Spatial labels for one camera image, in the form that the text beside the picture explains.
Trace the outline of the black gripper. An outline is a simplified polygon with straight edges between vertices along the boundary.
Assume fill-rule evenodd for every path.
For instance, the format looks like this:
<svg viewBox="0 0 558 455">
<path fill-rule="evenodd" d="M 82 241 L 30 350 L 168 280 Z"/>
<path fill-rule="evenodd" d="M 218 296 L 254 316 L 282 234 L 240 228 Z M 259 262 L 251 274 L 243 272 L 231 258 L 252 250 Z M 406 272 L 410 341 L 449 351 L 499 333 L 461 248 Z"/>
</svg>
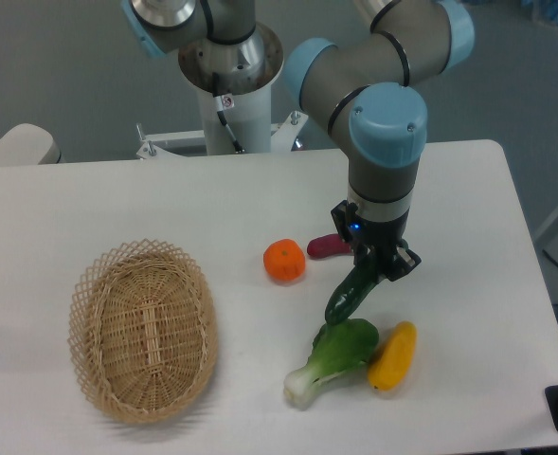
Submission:
<svg viewBox="0 0 558 455">
<path fill-rule="evenodd" d="M 358 213 L 358 206 L 343 200 L 331 210 L 340 238 L 350 245 L 353 264 L 363 266 L 369 253 L 375 251 L 378 260 L 378 282 L 395 282 L 408 275 L 422 263 L 403 239 L 409 210 L 391 221 L 371 221 Z"/>
</svg>

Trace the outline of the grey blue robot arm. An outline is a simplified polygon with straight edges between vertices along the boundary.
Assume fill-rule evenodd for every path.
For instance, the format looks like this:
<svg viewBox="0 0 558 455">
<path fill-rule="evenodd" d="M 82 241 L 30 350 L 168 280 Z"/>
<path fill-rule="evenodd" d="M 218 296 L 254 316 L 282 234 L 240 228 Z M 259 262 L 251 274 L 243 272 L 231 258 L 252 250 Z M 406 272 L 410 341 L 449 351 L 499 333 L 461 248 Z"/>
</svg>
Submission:
<svg viewBox="0 0 558 455">
<path fill-rule="evenodd" d="M 178 55 L 197 90 L 210 155 L 266 152 L 271 84 L 283 78 L 299 109 L 349 160 L 346 201 L 332 212 L 355 269 L 396 281 L 419 264 L 404 243 L 426 142 L 427 111 L 413 84 L 465 60 L 472 20 L 455 1 L 361 1 L 369 36 L 341 47 L 312 38 L 284 54 L 251 1 L 125 1 L 152 56 Z"/>
</svg>

